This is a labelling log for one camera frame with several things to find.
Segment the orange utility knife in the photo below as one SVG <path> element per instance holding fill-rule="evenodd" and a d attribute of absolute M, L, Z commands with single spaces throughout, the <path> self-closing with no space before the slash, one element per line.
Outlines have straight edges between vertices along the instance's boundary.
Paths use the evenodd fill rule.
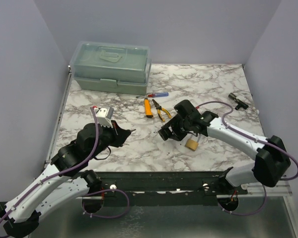
<path fill-rule="evenodd" d="M 145 114 L 147 118 L 152 118 L 153 114 L 151 112 L 151 107 L 150 107 L 150 102 L 148 100 L 148 98 L 144 99 L 144 106 L 145 106 Z"/>

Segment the green plastic toolbox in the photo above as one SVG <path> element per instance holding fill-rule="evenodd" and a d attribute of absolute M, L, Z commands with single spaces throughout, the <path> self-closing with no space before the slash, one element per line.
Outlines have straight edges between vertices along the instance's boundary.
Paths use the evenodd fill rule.
<path fill-rule="evenodd" d="M 79 42 L 70 61 L 83 90 L 145 95 L 151 70 L 147 46 Z"/>

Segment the black T-shaped connector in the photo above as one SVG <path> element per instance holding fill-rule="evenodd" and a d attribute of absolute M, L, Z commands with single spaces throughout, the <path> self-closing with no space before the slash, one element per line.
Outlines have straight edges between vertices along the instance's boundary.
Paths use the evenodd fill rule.
<path fill-rule="evenodd" d="M 237 103 L 235 110 L 239 110 L 239 109 L 247 110 L 248 109 L 249 106 L 245 102 L 238 99 L 235 94 L 229 93 L 228 97 Z"/>

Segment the brass padlock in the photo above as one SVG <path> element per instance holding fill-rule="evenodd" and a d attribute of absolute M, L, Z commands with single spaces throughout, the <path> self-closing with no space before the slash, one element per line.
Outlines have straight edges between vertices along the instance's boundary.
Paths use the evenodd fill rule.
<path fill-rule="evenodd" d="M 186 141 L 185 147 L 192 150 L 192 151 L 196 151 L 198 146 L 199 146 L 199 141 L 201 139 L 201 135 L 191 135 L 188 140 Z"/>

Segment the red blue screwdriver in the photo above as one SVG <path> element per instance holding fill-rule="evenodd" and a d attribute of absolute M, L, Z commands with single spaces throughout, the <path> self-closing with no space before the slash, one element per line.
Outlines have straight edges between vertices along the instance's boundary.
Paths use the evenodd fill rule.
<path fill-rule="evenodd" d="M 167 97 L 169 96 L 168 92 L 160 92 L 160 93 L 150 93 L 147 95 L 136 96 L 136 98 L 157 98 L 157 97 Z"/>

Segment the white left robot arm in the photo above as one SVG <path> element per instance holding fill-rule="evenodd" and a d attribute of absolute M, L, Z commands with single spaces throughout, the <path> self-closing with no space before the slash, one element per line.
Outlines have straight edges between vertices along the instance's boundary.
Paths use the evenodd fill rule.
<path fill-rule="evenodd" d="M 87 194 L 94 196 L 103 188 L 94 171 L 81 170 L 105 149 L 122 147 L 131 135 L 131 130 L 122 129 L 114 120 L 111 123 L 111 127 L 85 125 L 27 189 L 9 202 L 0 202 L 0 224 L 5 237 L 24 238 L 59 205 Z"/>

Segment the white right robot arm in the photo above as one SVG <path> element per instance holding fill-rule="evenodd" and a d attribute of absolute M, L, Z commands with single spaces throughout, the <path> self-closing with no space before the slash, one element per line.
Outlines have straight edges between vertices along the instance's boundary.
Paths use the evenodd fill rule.
<path fill-rule="evenodd" d="M 277 136 L 255 135 L 228 124 L 215 113 L 200 113 L 189 100 L 181 101 L 174 108 L 176 115 L 158 131 L 164 141 L 181 141 L 187 134 L 203 135 L 223 141 L 253 160 L 245 166 L 230 167 L 219 176 L 215 184 L 224 194 L 246 183 L 274 187 L 291 165 L 284 143 Z"/>

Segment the yellow handled pliers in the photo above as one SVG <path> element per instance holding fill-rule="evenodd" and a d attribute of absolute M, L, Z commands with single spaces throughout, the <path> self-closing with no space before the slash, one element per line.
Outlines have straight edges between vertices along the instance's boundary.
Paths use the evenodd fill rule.
<path fill-rule="evenodd" d="M 168 116 L 169 119 L 172 118 L 172 116 L 168 110 L 163 108 L 156 100 L 152 99 L 152 101 L 153 101 L 153 104 L 157 110 L 158 116 L 162 122 L 165 122 L 165 119 L 162 117 L 161 112 L 164 112 Z"/>

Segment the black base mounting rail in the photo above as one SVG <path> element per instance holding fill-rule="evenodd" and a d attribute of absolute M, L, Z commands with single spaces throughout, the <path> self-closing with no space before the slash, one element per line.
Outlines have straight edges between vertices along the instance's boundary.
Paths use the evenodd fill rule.
<path fill-rule="evenodd" d="M 247 194 L 239 187 L 226 185 L 221 171 L 215 172 L 96 172 L 81 173 L 87 179 L 88 193 L 100 195 L 105 206 L 216 206 L 217 196 L 225 198 L 236 192 Z"/>

